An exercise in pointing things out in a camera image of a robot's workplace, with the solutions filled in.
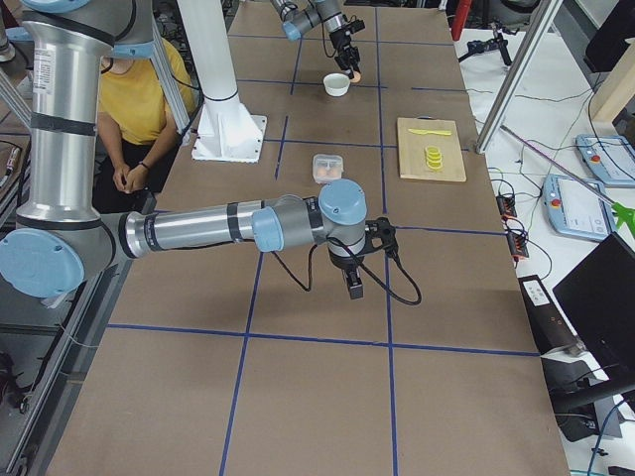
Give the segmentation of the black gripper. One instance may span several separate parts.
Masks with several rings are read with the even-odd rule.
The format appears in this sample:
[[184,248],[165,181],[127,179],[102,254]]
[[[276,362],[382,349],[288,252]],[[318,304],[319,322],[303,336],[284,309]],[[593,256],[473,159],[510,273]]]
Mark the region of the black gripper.
[[364,256],[371,253],[371,246],[340,246],[328,243],[328,255],[331,262],[343,270],[342,275],[348,294],[351,299],[360,299],[364,296],[363,283],[357,268],[363,262]]
[[333,46],[333,55],[338,67],[343,72],[360,74],[360,55],[358,48],[351,45],[351,33],[349,28],[340,28],[329,34]]

